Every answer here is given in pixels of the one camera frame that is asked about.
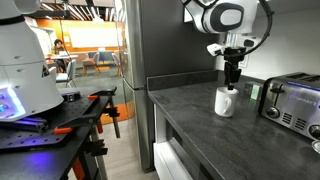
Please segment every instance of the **ceiling light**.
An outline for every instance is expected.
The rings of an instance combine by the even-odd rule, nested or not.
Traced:
[[[99,8],[97,8],[97,13],[98,13],[98,15],[100,16]]]
[[[80,14],[81,17],[84,17],[84,19],[86,18],[86,16],[84,16],[81,11],[78,9],[77,6],[74,6],[74,8],[76,8],[77,12]]]
[[[108,21],[108,19],[109,19],[109,8],[106,8],[105,20]]]
[[[90,20],[88,13],[82,8],[82,6],[80,6],[80,9],[82,10],[82,12],[84,13],[84,15]]]
[[[121,20],[122,20],[122,16],[123,16],[123,10],[121,9],[121,10],[119,11],[118,21],[121,21]]]
[[[89,10],[89,8],[88,8],[88,7],[86,7],[86,8],[87,8],[87,11],[89,12],[89,14],[90,14],[91,18],[93,19],[94,17],[92,16],[91,11]]]
[[[47,4],[45,3],[42,3],[42,6],[49,9],[50,11],[54,11],[50,6],[48,6]]]
[[[71,11],[72,11],[76,16],[78,16],[79,19],[81,19],[82,21],[84,20],[83,17],[81,17],[81,16],[79,15],[79,13],[78,13],[76,10],[74,10],[70,5],[68,5],[68,8],[71,9]]]
[[[114,8],[111,8],[109,21],[112,21],[113,15],[114,15]]]
[[[93,16],[96,18],[96,17],[97,17],[97,14],[96,14],[96,11],[94,10],[94,7],[93,7],[93,6],[91,7],[91,11],[92,11]]]

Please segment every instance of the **cable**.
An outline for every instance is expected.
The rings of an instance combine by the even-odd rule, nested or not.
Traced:
[[[239,57],[239,56],[244,56],[244,55],[250,54],[253,51],[255,51],[258,47],[260,47],[261,44],[267,39],[267,37],[270,36],[270,30],[272,28],[272,15],[274,14],[274,12],[271,11],[269,4],[265,0],[259,0],[259,2],[260,2],[260,5],[262,6],[267,18],[268,18],[268,26],[267,26],[267,29],[266,29],[265,34],[264,34],[263,38],[261,39],[261,41],[255,47],[248,50],[247,52],[237,53],[237,54],[232,54],[232,55],[219,54],[218,56]]]
[[[62,41],[63,41],[62,46],[63,46],[63,48],[65,49],[68,57],[71,59],[70,54],[69,54],[66,46],[64,45],[64,34],[63,34],[62,22],[61,22],[61,19],[60,19],[60,18],[59,18],[59,24],[60,24],[60,30],[61,30],[61,36],[62,36],[61,39],[62,39]]]

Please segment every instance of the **stainless steel refrigerator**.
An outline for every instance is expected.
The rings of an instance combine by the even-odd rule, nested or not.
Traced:
[[[184,23],[180,0],[115,0],[115,4],[125,100],[134,115],[129,120],[131,142],[137,146],[142,170],[149,172],[154,170],[155,128],[146,79],[214,69],[206,47],[217,42],[217,36]]]

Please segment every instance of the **person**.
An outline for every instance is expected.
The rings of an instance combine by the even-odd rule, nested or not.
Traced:
[[[65,51],[65,49],[62,46],[62,41],[60,39],[56,39],[54,41],[54,46],[51,48],[51,53],[53,55],[59,55],[60,51]],[[62,73],[65,73],[66,72],[66,65],[64,64],[63,59],[55,59],[55,62],[62,69]]]

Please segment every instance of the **gray countertop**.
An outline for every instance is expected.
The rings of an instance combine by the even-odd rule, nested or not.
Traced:
[[[152,101],[215,179],[320,179],[320,155],[303,137],[257,113],[240,95],[232,118],[214,112],[208,82],[149,91]]]

